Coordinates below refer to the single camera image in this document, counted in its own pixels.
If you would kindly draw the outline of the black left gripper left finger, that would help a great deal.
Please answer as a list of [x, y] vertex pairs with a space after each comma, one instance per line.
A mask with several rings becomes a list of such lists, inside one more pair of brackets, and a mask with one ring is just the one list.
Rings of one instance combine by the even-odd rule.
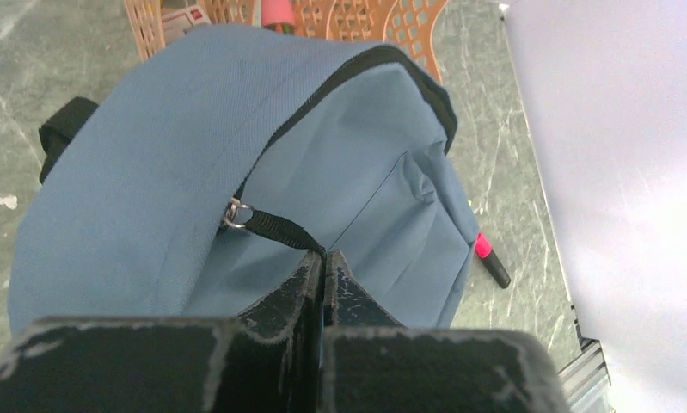
[[0, 359], [0, 412], [311, 412], [324, 263], [225, 318], [46, 318]]

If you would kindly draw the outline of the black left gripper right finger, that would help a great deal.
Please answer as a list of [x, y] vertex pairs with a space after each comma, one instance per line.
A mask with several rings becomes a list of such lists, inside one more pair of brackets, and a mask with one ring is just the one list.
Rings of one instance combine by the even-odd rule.
[[511, 330], [410, 329], [328, 254], [324, 293], [326, 412], [568, 412], [555, 366]]

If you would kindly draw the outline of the blue student backpack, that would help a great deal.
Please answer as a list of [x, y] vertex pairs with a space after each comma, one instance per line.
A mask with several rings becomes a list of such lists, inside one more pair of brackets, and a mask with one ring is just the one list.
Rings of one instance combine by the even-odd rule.
[[402, 324], [448, 327], [479, 231], [447, 157], [456, 130], [447, 92], [395, 46], [196, 29], [52, 166], [16, 235], [10, 330], [246, 309], [302, 255], [226, 226], [233, 200], [340, 250]]

